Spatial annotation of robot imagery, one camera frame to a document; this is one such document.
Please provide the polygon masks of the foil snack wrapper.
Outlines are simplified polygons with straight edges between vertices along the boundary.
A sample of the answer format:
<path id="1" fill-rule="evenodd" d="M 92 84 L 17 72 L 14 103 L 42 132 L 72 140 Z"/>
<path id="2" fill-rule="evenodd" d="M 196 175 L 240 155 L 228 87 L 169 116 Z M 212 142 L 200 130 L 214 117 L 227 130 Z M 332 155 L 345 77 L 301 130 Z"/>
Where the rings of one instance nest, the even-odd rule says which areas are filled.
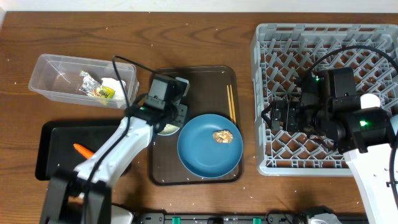
<path id="1" fill-rule="evenodd" d="M 80 76 L 83 77 L 80 91 L 91 97 L 113 98 L 115 91 L 112 88 L 100 84 L 88 72 L 83 70 L 80 72 Z"/>

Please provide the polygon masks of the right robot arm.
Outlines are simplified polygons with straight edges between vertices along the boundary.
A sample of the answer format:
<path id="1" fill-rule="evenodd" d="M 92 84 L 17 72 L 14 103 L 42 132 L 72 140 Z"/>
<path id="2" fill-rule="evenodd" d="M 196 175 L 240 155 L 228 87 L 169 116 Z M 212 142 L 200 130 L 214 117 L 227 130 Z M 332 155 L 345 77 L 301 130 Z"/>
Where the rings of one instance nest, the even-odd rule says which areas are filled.
<path id="1" fill-rule="evenodd" d="M 369 223 L 397 221 L 397 131 L 379 98 L 356 91 L 349 67 L 307 72 L 298 101 L 274 100 L 261 117 L 269 128 L 324 136 L 343 155 Z"/>

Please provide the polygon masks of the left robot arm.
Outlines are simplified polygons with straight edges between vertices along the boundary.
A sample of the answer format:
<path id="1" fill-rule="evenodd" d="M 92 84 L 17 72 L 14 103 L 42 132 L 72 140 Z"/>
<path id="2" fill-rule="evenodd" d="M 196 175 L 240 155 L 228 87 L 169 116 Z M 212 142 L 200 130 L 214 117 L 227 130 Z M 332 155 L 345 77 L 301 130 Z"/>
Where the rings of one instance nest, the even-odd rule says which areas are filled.
<path id="1" fill-rule="evenodd" d="M 181 100 L 188 80 L 155 74 L 148 93 L 136 97 L 114 134 L 72 171 L 57 170 L 47 187 L 41 223 L 132 223 L 134 214 L 113 205 L 116 182 L 167 124 L 183 127 Z"/>

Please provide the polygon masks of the pink plastic cup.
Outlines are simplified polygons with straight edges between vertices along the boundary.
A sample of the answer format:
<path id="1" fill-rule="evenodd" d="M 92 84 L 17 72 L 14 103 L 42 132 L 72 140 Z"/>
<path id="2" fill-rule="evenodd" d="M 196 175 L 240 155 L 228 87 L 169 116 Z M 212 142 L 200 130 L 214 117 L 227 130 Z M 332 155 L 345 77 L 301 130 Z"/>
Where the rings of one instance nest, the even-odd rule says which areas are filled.
<path id="1" fill-rule="evenodd" d="M 372 93 L 365 93 L 365 94 L 361 95 L 360 103 L 361 103 L 362 109 L 373 108 L 373 107 L 379 108 L 381 106 L 381 101 L 380 101 L 379 97 Z"/>

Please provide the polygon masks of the orange carrot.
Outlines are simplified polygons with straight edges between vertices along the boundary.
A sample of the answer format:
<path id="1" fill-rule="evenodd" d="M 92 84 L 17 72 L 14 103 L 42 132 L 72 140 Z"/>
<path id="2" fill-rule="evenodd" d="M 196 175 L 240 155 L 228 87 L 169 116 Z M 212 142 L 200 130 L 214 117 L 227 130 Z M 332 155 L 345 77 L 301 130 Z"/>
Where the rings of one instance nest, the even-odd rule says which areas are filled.
<path id="1" fill-rule="evenodd" d="M 74 147 L 75 150 L 76 150 L 77 152 L 79 152 L 85 159 L 90 159 L 90 158 L 94 155 L 94 152 L 93 152 L 93 151 L 87 149 L 85 146 L 82 146 L 81 144 L 74 143 L 74 144 L 73 144 L 73 147 Z"/>

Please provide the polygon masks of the light blue plastic cup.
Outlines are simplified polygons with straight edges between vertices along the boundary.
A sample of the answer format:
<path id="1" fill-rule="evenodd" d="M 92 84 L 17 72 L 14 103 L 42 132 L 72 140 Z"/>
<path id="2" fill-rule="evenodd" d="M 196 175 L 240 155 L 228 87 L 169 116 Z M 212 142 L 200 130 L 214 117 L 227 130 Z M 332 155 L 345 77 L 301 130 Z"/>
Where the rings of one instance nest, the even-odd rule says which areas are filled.
<path id="1" fill-rule="evenodd" d="M 397 130 L 398 130 L 398 115 L 394 115 L 391 119 L 390 119 L 392 128 L 394 130 L 394 134 L 397 134 Z"/>

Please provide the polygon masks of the white tissue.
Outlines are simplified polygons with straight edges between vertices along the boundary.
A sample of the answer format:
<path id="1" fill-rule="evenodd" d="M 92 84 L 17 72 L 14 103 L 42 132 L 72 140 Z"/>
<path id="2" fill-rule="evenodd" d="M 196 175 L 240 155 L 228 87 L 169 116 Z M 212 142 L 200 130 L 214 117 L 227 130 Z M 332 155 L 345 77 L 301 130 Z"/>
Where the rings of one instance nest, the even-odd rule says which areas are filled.
<path id="1" fill-rule="evenodd" d="M 119 80 L 113 78 L 102 78 L 102 85 L 114 90 L 113 100 L 124 100 L 124 87 L 126 86 L 125 81 L 122 80 L 122 86 Z"/>

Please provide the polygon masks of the light blue rice bowl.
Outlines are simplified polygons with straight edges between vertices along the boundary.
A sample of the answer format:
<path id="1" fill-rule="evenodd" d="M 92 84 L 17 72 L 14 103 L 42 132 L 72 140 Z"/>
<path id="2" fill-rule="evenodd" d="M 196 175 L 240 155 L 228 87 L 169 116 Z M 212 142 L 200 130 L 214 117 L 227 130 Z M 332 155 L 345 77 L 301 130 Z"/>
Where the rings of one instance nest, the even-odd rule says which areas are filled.
<path id="1" fill-rule="evenodd" d="M 170 136 L 176 133 L 180 128 L 172 124 L 166 124 L 164 129 L 158 133 L 160 136 Z"/>

